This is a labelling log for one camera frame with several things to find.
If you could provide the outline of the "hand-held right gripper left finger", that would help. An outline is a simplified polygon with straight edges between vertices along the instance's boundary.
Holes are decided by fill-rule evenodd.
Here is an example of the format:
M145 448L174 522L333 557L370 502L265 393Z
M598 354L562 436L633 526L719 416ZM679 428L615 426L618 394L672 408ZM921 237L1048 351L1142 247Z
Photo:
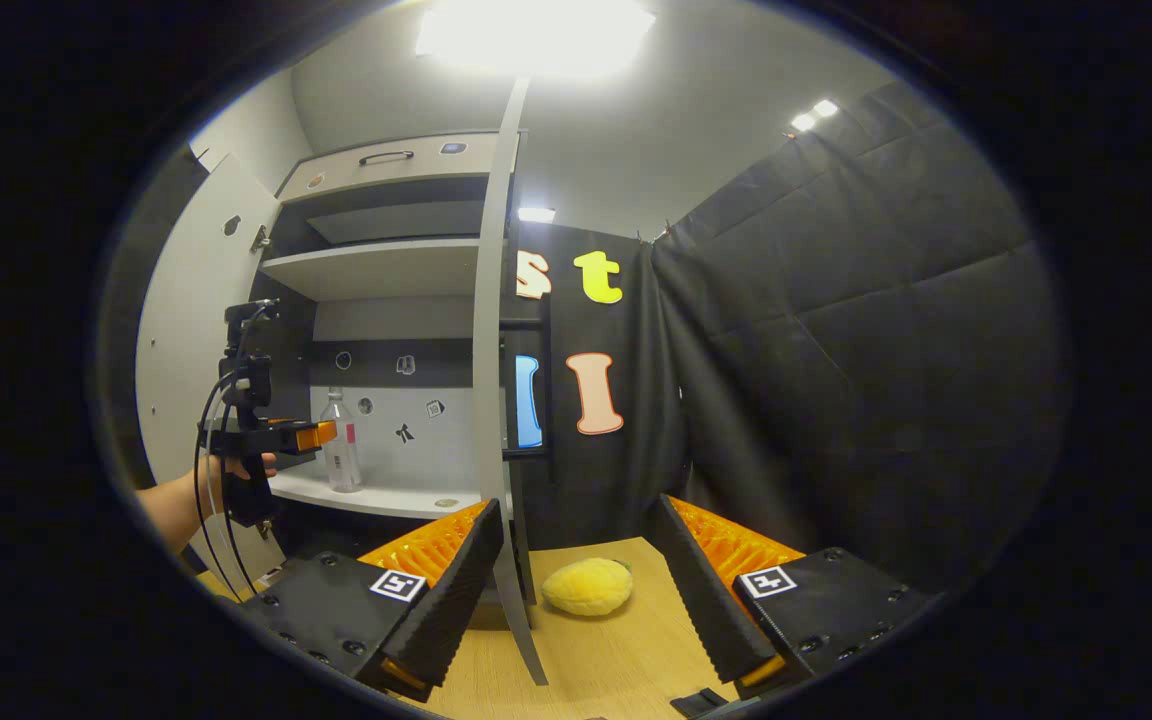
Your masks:
M425 702L444 685L502 546L490 498L357 559L291 562L241 609L340 675Z

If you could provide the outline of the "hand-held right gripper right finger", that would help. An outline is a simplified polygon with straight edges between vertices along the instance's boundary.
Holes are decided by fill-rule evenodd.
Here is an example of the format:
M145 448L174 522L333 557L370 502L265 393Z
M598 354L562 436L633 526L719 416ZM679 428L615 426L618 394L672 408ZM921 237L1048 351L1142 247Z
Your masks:
M744 700L846 669L937 601L849 551L791 550L676 497L657 498L647 539Z

